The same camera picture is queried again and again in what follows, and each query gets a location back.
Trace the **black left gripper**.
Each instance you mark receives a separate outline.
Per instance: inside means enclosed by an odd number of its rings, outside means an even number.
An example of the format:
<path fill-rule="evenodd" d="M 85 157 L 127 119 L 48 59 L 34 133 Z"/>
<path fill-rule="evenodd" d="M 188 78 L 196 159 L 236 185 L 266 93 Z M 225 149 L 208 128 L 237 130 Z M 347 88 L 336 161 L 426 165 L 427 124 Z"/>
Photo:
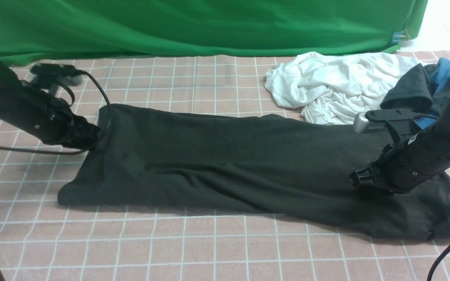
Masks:
<path fill-rule="evenodd" d="M 100 128 L 78 116 L 64 100 L 46 103 L 36 111 L 34 136 L 47 145 L 88 151 L 100 139 Z"/>

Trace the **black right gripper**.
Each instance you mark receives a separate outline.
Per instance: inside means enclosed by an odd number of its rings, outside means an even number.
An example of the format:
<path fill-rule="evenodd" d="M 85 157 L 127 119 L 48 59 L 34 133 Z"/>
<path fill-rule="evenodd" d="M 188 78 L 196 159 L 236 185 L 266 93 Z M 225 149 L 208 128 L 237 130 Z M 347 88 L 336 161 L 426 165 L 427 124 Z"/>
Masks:
<path fill-rule="evenodd" d="M 407 140 L 391 156 L 350 173 L 349 180 L 357 190 L 389 190 L 406 194 L 449 168 L 450 132 L 425 129 Z"/>

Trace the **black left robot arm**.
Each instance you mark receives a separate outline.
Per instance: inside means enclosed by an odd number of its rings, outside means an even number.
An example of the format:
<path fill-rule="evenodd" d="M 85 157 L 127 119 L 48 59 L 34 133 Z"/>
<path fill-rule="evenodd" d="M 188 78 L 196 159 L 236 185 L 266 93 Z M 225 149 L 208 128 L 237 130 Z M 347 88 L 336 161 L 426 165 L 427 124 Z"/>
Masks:
<path fill-rule="evenodd" d="M 315 130 L 349 129 L 319 126 L 277 114 L 224 117 L 172 113 L 151 108 L 111 104 L 99 112 L 95 126 L 77 116 L 61 98 L 46 92 L 58 86 L 69 91 L 65 78 L 88 75 L 72 65 L 40 64 L 32 82 L 19 80 L 0 61 L 0 120 L 47 145 L 88 152 L 77 177 L 58 192 L 61 205 L 94 205 L 101 200 L 127 204 L 143 196 L 238 196 L 253 191 L 301 194 L 343 187 L 371 192 L 370 184 L 339 178 L 323 170 L 315 179 L 316 162 L 295 164 L 293 157 L 274 158 L 273 138 L 315 136 Z"/>

